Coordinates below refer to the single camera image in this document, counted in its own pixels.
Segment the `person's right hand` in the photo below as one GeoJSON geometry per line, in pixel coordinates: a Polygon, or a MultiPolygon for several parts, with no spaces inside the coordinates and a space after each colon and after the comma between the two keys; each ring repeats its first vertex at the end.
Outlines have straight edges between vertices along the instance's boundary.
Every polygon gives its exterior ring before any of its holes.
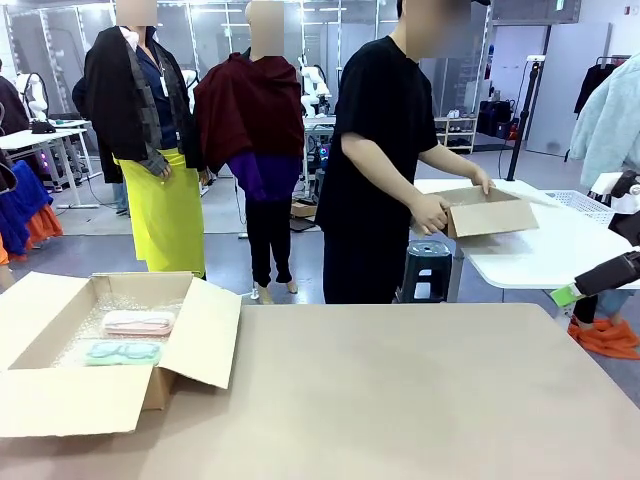
{"type": "Polygon", "coordinates": [[[421,235],[443,231],[448,223],[448,202],[439,195],[418,193],[409,204],[412,227],[421,235]]]}

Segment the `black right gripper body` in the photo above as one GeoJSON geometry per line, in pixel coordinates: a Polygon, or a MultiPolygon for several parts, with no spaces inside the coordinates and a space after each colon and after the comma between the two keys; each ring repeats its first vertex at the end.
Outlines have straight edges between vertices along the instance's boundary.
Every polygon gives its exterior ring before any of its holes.
{"type": "Polygon", "coordinates": [[[584,296],[615,290],[639,279],[639,252],[630,251],[580,274],[575,278],[578,291],[584,296]]]}

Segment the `person's left hand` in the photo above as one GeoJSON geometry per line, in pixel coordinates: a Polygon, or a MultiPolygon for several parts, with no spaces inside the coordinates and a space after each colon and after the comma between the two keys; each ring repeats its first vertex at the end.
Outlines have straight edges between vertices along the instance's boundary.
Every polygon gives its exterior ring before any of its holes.
{"type": "Polygon", "coordinates": [[[485,170],[476,166],[474,173],[470,177],[474,186],[480,186],[485,195],[489,195],[492,188],[495,187],[493,180],[486,173],[485,170]]]}

